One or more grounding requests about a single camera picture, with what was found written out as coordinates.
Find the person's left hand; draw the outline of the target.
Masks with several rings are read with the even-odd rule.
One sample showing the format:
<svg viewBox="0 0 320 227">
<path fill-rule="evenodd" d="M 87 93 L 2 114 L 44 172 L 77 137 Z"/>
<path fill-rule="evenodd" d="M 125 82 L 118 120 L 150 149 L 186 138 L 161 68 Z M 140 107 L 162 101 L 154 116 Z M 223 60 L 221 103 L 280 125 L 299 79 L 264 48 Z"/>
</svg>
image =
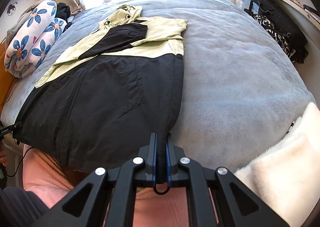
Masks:
<svg viewBox="0 0 320 227">
<path fill-rule="evenodd" d="M 3 144 L 1 145 L 1 150 L 0 150 L 0 163 L 4 167 L 8 166 L 7 152 Z"/>
</svg>

